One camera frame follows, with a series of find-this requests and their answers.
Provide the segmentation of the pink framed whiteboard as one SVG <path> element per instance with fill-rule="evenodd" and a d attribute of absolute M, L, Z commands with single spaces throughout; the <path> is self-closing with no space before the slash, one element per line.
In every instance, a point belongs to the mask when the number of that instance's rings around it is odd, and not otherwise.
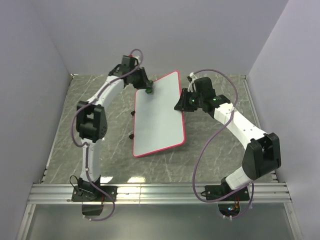
<path fill-rule="evenodd" d="M 185 143 L 184 115 L 174 109 L 181 90 L 180 73 L 173 71 L 153 82 L 152 93 L 136 91 L 132 150 L 135 158 Z"/>

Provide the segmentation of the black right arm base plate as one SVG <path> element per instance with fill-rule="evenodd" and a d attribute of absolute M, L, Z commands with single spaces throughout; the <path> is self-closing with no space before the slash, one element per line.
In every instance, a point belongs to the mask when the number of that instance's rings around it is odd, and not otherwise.
<path fill-rule="evenodd" d="M 204 197 L 207 201 L 212 201 L 217 198 L 223 197 L 230 193 L 231 190 L 227 190 L 224 192 L 224 189 L 219 185 L 205 185 L 204 191 L 200 193 L 202 197 Z M 243 189 L 233 193 L 232 195 L 228 196 L 227 198 L 221 200 L 222 202 L 234 202 L 234 201 L 249 201 L 250 194 L 248 187 L 244 187 Z"/>

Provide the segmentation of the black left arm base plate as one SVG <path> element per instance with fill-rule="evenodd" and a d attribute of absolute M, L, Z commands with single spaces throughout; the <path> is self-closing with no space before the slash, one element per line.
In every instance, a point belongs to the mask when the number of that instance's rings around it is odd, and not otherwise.
<path fill-rule="evenodd" d="M 87 191 L 80 189 L 75 186 L 72 192 L 71 201 L 72 202 L 112 202 L 116 200 L 117 197 L 117 186 L 103 185 L 100 187 L 102 191 L 107 193 L 111 198 L 107 197 L 104 193 L 92 188 L 92 191 Z"/>

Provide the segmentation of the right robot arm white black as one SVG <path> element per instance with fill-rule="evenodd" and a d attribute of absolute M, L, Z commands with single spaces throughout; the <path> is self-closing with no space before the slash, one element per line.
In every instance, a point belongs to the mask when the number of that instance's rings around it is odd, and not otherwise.
<path fill-rule="evenodd" d="M 228 129 L 244 148 L 241 166 L 222 179 L 218 200 L 232 200 L 239 190 L 281 167 L 279 137 L 255 126 L 224 95 L 216 95 L 213 89 L 198 93 L 183 88 L 174 108 L 181 112 L 202 109 L 220 122 L 223 130 Z"/>

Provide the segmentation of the green whiteboard eraser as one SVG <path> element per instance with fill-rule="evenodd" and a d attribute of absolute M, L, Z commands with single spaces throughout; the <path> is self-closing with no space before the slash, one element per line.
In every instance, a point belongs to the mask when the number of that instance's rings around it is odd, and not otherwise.
<path fill-rule="evenodd" d="M 145 89 L 145 92 L 147 93 L 147 94 L 152 94 L 153 93 L 153 86 L 152 86 L 152 88 L 147 88 L 147 89 Z"/>

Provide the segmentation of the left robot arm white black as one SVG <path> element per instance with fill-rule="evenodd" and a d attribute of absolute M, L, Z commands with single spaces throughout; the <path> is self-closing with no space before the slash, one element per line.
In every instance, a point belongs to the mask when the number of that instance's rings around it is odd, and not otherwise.
<path fill-rule="evenodd" d="M 78 192 L 89 201 L 96 201 L 105 193 L 101 189 L 100 147 L 108 124 L 106 108 L 127 85 L 137 90 L 152 89 L 153 82 L 137 64 L 121 63 L 111 70 L 104 84 L 86 101 L 79 101 L 71 123 L 73 143 L 82 148 L 82 170 L 77 180 Z"/>

